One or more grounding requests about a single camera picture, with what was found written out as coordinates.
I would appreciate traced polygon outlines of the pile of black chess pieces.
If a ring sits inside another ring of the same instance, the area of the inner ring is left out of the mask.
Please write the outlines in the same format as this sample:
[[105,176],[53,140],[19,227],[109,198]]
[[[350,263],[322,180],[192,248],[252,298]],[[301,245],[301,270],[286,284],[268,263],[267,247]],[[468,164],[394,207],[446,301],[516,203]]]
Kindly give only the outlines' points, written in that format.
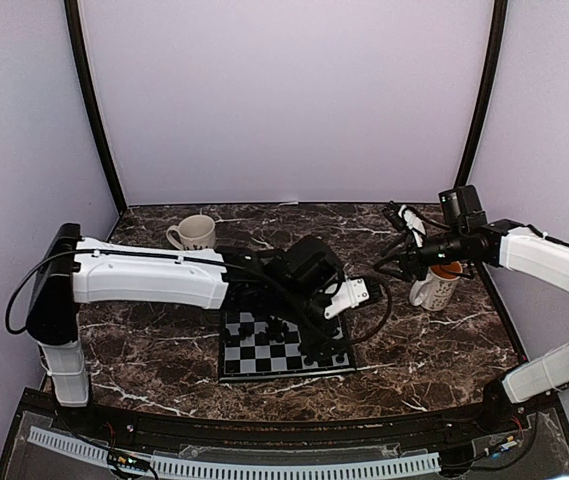
[[258,317],[241,313],[225,315],[220,344],[225,347],[298,344],[300,336],[295,325],[274,317]]

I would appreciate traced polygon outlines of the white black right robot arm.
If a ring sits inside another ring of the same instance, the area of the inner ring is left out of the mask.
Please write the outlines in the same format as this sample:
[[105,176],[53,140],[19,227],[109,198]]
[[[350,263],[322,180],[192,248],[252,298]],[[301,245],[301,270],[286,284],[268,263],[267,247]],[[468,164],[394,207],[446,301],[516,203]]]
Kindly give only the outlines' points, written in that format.
[[[383,251],[374,269],[411,283],[412,305],[425,306],[438,283],[448,285],[462,278],[454,268],[457,262],[521,273],[569,294],[568,243],[531,224],[488,221],[472,185],[445,190],[438,199],[444,220],[436,235],[427,234],[429,219],[408,205],[390,201],[383,209],[400,236]],[[518,406],[565,388],[569,388],[569,341],[487,383],[474,424],[481,432],[494,434]]]

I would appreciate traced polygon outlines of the black grey chess board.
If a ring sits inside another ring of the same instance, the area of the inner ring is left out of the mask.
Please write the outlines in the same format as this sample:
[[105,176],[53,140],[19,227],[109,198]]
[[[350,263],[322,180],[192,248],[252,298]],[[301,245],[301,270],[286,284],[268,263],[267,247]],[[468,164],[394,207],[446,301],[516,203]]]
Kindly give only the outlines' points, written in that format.
[[311,367],[303,364],[304,355],[298,344],[268,346],[225,347],[220,344],[221,327],[225,315],[220,315],[218,381],[221,383],[262,382],[280,378],[323,377],[350,374],[357,370],[354,355],[346,353],[343,365],[334,362],[335,355],[327,360],[315,361]]

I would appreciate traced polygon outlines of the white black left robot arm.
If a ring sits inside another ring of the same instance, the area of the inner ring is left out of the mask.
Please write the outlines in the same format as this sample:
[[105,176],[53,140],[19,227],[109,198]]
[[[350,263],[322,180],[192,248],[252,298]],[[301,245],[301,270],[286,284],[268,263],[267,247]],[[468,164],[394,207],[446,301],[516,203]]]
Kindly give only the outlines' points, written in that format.
[[313,358],[336,351],[329,322],[358,304],[340,259],[314,237],[287,250],[166,250],[107,243],[82,235],[75,223],[59,228],[10,304],[26,285],[32,294],[25,324],[6,329],[37,343],[57,403],[84,436],[98,435],[105,415],[90,402],[77,320],[82,304],[133,301],[273,315],[304,329],[302,344]]

